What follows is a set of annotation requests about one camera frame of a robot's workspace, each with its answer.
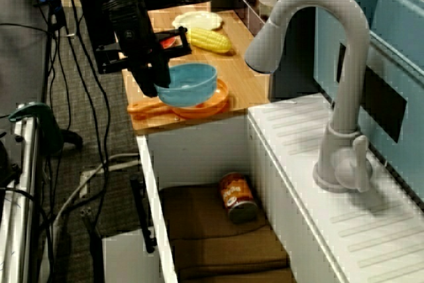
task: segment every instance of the gray carpet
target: gray carpet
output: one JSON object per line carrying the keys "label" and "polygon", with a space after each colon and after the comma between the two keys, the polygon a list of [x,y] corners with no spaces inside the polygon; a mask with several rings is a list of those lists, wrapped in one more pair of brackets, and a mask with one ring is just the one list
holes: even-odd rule
{"label": "gray carpet", "polygon": [[[70,32],[74,33],[76,24],[72,9],[65,8],[65,10]],[[80,17],[80,15],[81,9],[78,10],[78,16]],[[80,28],[85,45],[94,61],[84,20],[82,20]],[[89,101],[78,76],[68,41],[64,37],[64,28],[61,30],[61,33],[63,37],[60,44],[60,53],[65,75],[68,80],[72,109],[72,125],[70,129],[82,136],[84,144],[82,150],[76,150],[69,144],[65,146],[59,167],[56,202],[54,205],[55,213],[58,212],[70,194],[78,187],[80,173],[100,164],[94,120]],[[94,81],[93,74],[83,54],[78,38],[75,37],[72,42],[75,45],[78,62],[95,106],[103,143],[103,135],[107,124],[105,103]],[[56,58],[54,65],[56,77],[52,85],[52,108],[60,127],[65,129],[68,126],[68,104],[64,78],[60,71],[58,58]],[[99,79],[107,92],[111,107],[111,126],[107,144],[109,155],[123,152],[137,152],[130,118],[126,112],[127,98],[121,73],[100,75]],[[54,175],[56,174],[57,162],[57,157],[52,158]],[[138,217],[129,184],[129,176],[138,172],[139,169],[138,167],[133,167],[125,171],[110,173],[109,187],[98,223],[101,235],[108,237],[139,228]],[[103,175],[98,175],[90,183],[90,195],[96,194],[102,185]],[[87,207],[90,207],[95,213],[98,202],[99,200],[95,200],[87,204]],[[49,209],[49,207],[49,187],[46,185],[44,187],[44,208]],[[60,240],[60,248],[56,257],[55,282],[93,282],[89,237],[80,217],[80,209],[74,210],[69,214],[65,235]]]}

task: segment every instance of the green clamp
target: green clamp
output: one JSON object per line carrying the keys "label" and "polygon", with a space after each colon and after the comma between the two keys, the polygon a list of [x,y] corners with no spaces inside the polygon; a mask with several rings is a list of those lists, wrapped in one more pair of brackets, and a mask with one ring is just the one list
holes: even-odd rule
{"label": "green clamp", "polygon": [[62,149],[64,145],[62,132],[54,118],[52,109],[47,104],[31,102],[8,116],[12,123],[26,117],[36,117],[39,120],[43,134],[42,149],[44,154],[55,154]]}

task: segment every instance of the corn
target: corn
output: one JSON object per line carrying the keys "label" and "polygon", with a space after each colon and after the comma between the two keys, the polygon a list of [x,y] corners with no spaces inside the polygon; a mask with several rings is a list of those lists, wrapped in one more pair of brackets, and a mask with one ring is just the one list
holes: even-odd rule
{"label": "corn", "polygon": [[187,32],[190,44],[216,53],[226,53],[231,49],[231,42],[223,34],[202,28],[191,28]]}

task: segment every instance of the blue bowl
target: blue bowl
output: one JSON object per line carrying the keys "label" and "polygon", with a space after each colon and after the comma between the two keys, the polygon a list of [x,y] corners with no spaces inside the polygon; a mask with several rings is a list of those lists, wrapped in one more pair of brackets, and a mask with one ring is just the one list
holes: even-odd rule
{"label": "blue bowl", "polygon": [[159,99],[172,107],[194,106],[212,97],[217,89],[217,69],[204,63],[170,68],[169,88],[155,85]]}

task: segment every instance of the orange plate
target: orange plate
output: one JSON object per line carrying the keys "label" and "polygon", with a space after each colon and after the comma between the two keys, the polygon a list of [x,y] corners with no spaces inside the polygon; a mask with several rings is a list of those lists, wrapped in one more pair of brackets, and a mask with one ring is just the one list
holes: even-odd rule
{"label": "orange plate", "polygon": [[217,89],[210,99],[194,107],[173,107],[172,111],[188,119],[208,117],[218,113],[224,108],[228,100],[228,95],[228,86],[223,80],[218,79]]}
{"label": "orange plate", "polygon": [[170,111],[186,119],[201,119],[220,112],[227,104],[228,96],[228,86],[223,80],[218,79],[215,93],[210,99],[199,105],[193,107],[170,107],[160,101],[155,101],[147,105],[139,105],[137,103],[130,104],[127,107],[127,111],[129,114],[137,114],[137,117],[140,119],[161,113],[168,113]]}

